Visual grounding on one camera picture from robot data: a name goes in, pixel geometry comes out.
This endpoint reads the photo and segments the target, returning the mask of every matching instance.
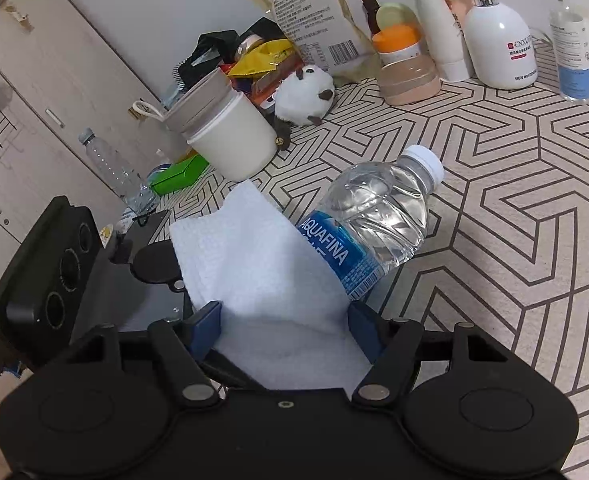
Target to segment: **yellow package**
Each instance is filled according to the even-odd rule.
[[[259,77],[276,67],[294,53],[290,40],[273,40],[257,46],[245,54],[228,72],[231,77]]]

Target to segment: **circular lens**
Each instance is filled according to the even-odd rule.
[[[63,299],[58,292],[51,292],[46,300],[46,319],[50,326],[58,330],[63,326],[65,319],[65,307]]]
[[[87,253],[92,247],[92,232],[88,224],[81,224],[79,227],[79,248],[82,253]]]
[[[79,257],[72,249],[66,249],[59,261],[59,275],[65,290],[72,292],[81,281]]]

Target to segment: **white cloth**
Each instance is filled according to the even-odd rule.
[[[330,266],[250,181],[222,208],[170,226],[196,309],[223,303],[215,348],[270,389],[341,388],[370,363],[347,327],[349,298]]]

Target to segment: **table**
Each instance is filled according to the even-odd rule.
[[[368,303],[428,330],[470,321],[569,396],[580,414],[564,473],[589,480],[589,105],[558,95],[551,48],[537,44],[539,79],[498,91],[471,80],[391,108],[367,80],[337,91],[321,126],[296,130],[289,151],[253,181],[298,222],[341,171],[395,161],[423,144],[443,161],[429,201],[429,237]],[[208,170],[165,197],[167,225],[218,209],[234,183]]]

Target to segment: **spray bottle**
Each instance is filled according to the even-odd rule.
[[[474,0],[463,23],[474,70],[492,88],[514,90],[538,76],[530,28],[514,10],[498,0]]]
[[[549,13],[552,43],[559,70],[559,91],[567,101],[589,102],[589,56],[583,17],[569,0],[552,0]]]

